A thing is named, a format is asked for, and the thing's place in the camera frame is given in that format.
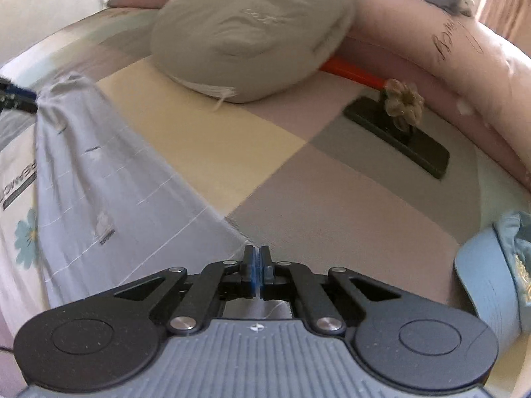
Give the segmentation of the black phone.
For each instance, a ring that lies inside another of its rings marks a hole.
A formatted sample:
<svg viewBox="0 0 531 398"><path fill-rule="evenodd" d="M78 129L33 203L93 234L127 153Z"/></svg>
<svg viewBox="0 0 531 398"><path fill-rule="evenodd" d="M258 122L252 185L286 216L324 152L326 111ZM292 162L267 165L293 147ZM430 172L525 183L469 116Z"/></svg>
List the black phone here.
<svg viewBox="0 0 531 398"><path fill-rule="evenodd" d="M450 154L435 139L419 128L400 129L384 110L385 94L375 101L362 96L345 106L343 115L375 134L407 158L441 180L447 170Z"/></svg>

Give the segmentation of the blue baseball cap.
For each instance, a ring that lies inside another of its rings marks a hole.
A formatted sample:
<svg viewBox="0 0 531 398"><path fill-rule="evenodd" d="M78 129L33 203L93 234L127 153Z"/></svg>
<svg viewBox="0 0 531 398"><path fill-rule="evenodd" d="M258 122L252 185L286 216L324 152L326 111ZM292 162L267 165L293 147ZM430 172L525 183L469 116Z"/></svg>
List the blue baseball cap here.
<svg viewBox="0 0 531 398"><path fill-rule="evenodd" d="M455 272L499 351L530 333L530 214L512 211L466 242Z"/></svg>

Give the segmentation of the patchwork bed sheet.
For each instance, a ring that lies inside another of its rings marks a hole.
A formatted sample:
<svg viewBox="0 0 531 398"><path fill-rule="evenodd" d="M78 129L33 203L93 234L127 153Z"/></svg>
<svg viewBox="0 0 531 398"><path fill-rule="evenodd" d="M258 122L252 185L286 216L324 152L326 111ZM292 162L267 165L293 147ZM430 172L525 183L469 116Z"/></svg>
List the patchwork bed sheet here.
<svg viewBox="0 0 531 398"><path fill-rule="evenodd" d="M153 200L191 197L151 252L115 260L92 250L51 256L42 272L65 302L129 282L173 261L198 271L247 243L317 272L343 264L439 303L468 309L454 271L459 247L510 209L530 204L530 173L466 101L421 67L350 36L345 61L403 75L433 101L421 128L449 152L436 178L367 129L345 106L376 92L320 72L261 101L224 104L177 85L149 55L155 12L109 9L68 26L4 65L19 85L42 89L70 71L94 80L113 104L104 148L131 134L146 148L120 153L106 176L124 186L152 158L169 165Z"/></svg>

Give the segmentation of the orange red object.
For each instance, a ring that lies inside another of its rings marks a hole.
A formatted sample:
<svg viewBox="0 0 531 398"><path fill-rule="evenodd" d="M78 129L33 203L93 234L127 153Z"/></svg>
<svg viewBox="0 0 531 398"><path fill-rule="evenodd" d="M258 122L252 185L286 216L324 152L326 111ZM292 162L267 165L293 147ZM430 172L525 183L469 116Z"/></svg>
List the orange red object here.
<svg viewBox="0 0 531 398"><path fill-rule="evenodd" d="M334 76L344 77L375 90L383 90L385 80L338 56L331 57L320 70Z"/></svg>

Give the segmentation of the right pink curtain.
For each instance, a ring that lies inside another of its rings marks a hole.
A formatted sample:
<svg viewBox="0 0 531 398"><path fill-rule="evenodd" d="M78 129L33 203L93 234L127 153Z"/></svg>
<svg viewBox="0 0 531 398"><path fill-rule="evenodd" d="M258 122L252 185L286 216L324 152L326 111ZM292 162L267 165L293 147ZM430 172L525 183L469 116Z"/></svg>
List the right pink curtain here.
<svg viewBox="0 0 531 398"><path fill-rule="evenodd" d="M476 19L530 56L530 0L481 0Z"/></svg>

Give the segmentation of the pink folded quilt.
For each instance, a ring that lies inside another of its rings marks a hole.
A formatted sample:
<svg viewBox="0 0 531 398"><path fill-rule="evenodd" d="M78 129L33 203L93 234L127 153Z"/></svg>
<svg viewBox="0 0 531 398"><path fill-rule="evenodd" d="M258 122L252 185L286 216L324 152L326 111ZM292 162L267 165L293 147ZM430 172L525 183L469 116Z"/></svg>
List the pink folded quilt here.
<svg viewBox="0 0 531 398"><path fill-rule="evenodd" d="M170 0L106 1L159 12ZM530 184L530 59L473 16L424 0L354 0L334 56L385 80L384 110L398 128L417 128L430 107Z"/></svg>

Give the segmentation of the grey-blue pants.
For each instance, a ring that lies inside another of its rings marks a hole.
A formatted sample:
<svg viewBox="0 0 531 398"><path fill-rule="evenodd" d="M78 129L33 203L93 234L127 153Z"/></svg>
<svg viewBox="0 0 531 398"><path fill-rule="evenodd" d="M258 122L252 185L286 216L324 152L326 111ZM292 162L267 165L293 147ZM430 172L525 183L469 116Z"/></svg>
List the grey-blue pants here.
<svg viewBox="0 0 531 398"><path fill-rule="evenodd" d="M240 260L248 245L79 73L41 89L36 163L51 307L172 267Z"/></svg>

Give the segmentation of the grey cat face cushion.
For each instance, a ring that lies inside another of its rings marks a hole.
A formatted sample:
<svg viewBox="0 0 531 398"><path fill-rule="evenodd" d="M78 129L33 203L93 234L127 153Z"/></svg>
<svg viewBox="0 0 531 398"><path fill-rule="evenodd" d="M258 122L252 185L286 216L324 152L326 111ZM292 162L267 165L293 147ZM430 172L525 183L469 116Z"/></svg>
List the grey cat face cushion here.
<svg viewBox="0 0 531 398"><path fill-rule="evenodd" d="M354 0L170 0L158 12L150 50L174 82L244 103L313 75L353 20Z"/></svg>

